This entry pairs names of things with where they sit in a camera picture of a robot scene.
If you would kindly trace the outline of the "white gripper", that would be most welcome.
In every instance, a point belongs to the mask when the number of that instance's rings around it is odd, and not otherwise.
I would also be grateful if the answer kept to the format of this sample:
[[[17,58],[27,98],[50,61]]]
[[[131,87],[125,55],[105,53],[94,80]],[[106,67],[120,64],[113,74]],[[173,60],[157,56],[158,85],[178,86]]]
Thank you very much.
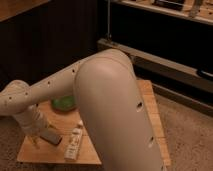
[[[50,134],[50,130],[57,134],[59,133],[59,130],[54,125],[49,124],[45,115],[36,105],[29,106],[24,112],[15,114],[14,118],[24,133],[32,136],[32,143],[36,149],[40,149],[39,136],[47,137]]]

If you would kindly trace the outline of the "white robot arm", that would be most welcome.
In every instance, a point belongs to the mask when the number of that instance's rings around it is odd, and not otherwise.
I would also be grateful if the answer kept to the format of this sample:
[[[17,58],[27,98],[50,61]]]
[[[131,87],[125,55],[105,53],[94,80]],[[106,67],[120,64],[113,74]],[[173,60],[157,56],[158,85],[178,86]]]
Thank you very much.
[[[25,88],[0,93],[0,115],[72,95],[105,171],[167,171],[129,57],[107,49]]]

